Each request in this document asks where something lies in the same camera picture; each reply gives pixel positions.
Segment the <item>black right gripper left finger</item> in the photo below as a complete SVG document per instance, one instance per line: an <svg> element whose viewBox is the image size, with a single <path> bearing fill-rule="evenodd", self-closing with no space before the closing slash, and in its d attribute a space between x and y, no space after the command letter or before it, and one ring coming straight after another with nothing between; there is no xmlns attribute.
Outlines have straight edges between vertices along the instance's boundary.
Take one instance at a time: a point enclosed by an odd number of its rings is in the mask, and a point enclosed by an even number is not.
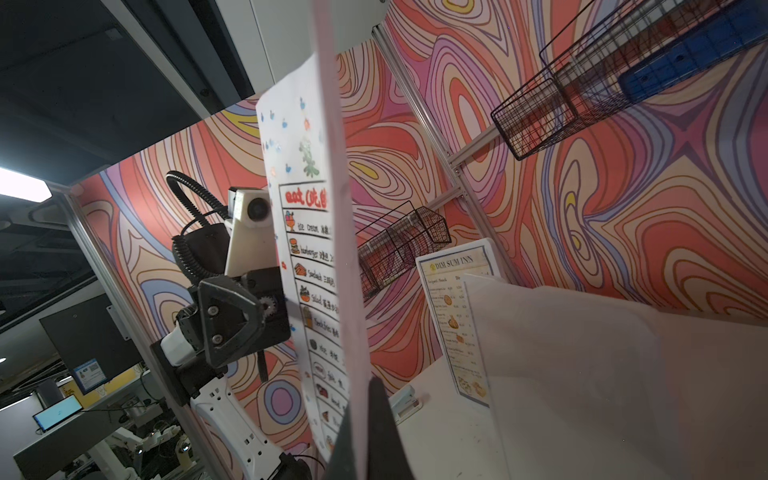
<svg viewBox="0 0 768 480"><path fill-rule="evenodd" d="M325 468L324 480L357 480L351 415L343 417L335 448Z"/></svg>

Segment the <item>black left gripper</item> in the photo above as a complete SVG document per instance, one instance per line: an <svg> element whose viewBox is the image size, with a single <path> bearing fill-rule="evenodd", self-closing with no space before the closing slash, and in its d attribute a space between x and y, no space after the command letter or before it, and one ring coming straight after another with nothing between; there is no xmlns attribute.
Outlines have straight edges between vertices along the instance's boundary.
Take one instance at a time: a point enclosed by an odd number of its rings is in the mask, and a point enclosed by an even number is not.
<svg viewBox="0 0 768 480"><path fill-rule="evenodd" d="M222 368L290 339L290 325L277 267L237 278L206 278L189 288L192 303L176 316L173 365L202 357Z"/></svg>

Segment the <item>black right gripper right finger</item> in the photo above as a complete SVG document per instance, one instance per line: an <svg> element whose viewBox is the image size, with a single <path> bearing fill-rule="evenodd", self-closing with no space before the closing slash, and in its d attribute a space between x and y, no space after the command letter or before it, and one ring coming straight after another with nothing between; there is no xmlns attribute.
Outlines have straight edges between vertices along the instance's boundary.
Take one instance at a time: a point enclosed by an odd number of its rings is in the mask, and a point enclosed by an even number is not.
<svg viewBox="0 0 768 480"><path fill-rule="evenodd" d="M383 381L372 377L368 387L369 480L414 480Z"/></svg>

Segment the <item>hand-drawn colourful menu sheet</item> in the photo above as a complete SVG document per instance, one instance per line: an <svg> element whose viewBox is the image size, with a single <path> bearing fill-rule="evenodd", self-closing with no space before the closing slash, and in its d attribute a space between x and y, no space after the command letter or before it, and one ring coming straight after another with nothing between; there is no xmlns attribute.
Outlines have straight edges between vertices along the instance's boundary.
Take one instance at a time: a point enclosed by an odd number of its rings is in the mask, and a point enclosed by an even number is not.
<svg viewBox="0 0 768 480"><path fill-rule="evenodd" d="M256 106L275 241L314 443L328 464L351 415L368 467L368 344L330 5L312 3L313 51Z"/></svg>

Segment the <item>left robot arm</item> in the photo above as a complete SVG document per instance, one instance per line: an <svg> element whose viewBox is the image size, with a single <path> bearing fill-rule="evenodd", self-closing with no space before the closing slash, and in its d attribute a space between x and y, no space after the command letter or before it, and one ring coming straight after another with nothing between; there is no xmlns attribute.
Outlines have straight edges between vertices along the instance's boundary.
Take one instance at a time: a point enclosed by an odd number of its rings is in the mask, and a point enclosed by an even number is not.
<svg viewBox="0 0 768 480"><path fill-rule="evenodd" d="M253 354L260 379L268 381L266 350L291 336L269 194L232 187L222 203L182 172L170 171L165 180L192 216L172 238L192 301L151 346L161 377L176 402L212 428L246 478L309 479L310 466L269 440L225 378L229 364Z"/></svg>

